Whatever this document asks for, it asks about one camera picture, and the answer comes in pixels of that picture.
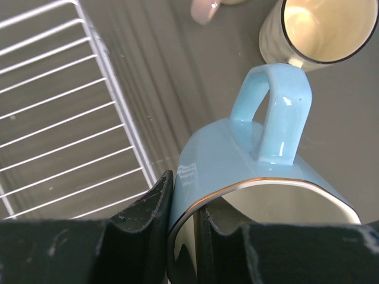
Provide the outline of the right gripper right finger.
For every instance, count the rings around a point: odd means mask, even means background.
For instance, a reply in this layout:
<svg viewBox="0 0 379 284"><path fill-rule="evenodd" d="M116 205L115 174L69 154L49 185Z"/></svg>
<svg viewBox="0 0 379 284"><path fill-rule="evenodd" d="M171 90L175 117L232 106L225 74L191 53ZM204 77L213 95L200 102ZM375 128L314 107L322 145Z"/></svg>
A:
<svg viewBox="0 0 379 284"><path fill-rule="evenodd" d="M197 215L199 283L377 283L367 225L259 224L209 207Z"/></svg>

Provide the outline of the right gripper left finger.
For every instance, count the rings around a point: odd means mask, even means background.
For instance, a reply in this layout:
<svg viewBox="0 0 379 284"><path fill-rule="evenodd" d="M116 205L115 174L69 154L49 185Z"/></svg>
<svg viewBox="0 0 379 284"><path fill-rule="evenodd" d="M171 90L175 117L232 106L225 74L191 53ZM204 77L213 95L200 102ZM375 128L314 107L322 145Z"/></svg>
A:
<svg viewBox="0 0 379 284"><path fill-rule="evenodd" d="M162 283L174 175L111 218L1 222L2 283Z"/></svg>

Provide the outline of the blue mug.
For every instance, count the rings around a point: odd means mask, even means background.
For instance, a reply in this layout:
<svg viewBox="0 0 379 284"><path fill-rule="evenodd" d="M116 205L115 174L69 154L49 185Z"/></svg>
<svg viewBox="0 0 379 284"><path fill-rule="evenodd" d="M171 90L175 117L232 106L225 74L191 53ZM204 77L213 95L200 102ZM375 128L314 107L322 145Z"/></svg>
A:
<svg viewBox="0 0 379 284"><path fill-rule="evenodd" d="M290 64L252 68L231 114L195 132L179 157L168 225L167 275L175 267L182 226L221 196L254 221L359 224L356 210L297 153L312 91Z"/></svg>

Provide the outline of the white wire dish rack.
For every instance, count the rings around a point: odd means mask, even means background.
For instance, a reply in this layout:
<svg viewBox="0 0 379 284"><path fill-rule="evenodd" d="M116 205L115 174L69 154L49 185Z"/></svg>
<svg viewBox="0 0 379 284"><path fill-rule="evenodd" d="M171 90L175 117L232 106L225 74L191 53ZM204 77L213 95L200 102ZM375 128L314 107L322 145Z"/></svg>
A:
<svg viewBox="0 0 379 284"><path fill-rule="evenodd" d="M1 218L101 218L156 182L81 1L1 2Z"/></svg>

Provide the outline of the cream mug black handle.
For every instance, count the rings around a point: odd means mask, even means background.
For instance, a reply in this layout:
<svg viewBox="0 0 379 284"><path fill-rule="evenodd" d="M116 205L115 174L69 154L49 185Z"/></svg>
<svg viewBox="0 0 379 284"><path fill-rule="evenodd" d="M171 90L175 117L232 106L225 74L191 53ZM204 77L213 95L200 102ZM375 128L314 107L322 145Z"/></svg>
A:
<svg viewBox="0 0 379 284"><path fill-rule="evenodd" d="M267 63L305 71L343 62L369 42L378 24L378 1L278 1L259 32Z"/></svg>

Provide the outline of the pink mug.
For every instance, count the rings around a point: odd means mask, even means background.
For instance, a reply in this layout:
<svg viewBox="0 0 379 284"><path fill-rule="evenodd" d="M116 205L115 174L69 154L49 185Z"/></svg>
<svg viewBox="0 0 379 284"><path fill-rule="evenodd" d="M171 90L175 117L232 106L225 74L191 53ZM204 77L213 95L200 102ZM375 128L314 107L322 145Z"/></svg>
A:
<svg viewBox="0 0 379 284"><path fill-rule="evenodd" d="M221 5L238 5L245 0L192 0L191 2L191 17L201 24L208 24L214 17Z"/></svg>

